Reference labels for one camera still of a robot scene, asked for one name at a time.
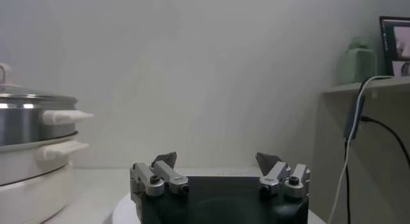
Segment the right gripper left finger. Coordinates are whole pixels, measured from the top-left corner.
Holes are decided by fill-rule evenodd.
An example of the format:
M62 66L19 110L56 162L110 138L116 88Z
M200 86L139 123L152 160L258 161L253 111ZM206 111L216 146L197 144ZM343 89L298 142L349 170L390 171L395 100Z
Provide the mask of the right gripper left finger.
M166 187L171 194L186 196L189 193L188 177L175 171L176 160L177 153L169 152L156 156L149 166L134 163L129 169L132 201L139 202L143 196L162 196Z

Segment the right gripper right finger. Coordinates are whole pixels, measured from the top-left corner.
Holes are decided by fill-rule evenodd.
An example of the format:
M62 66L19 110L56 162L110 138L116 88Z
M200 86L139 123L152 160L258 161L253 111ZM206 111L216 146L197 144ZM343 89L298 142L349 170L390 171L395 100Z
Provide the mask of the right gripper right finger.
M284 193L288 198L304 198L309 195L311 171L304 164L297 164L294 169L279 157L256 153L256 161L263 174L259 178L259 193L262 197L271 197Z

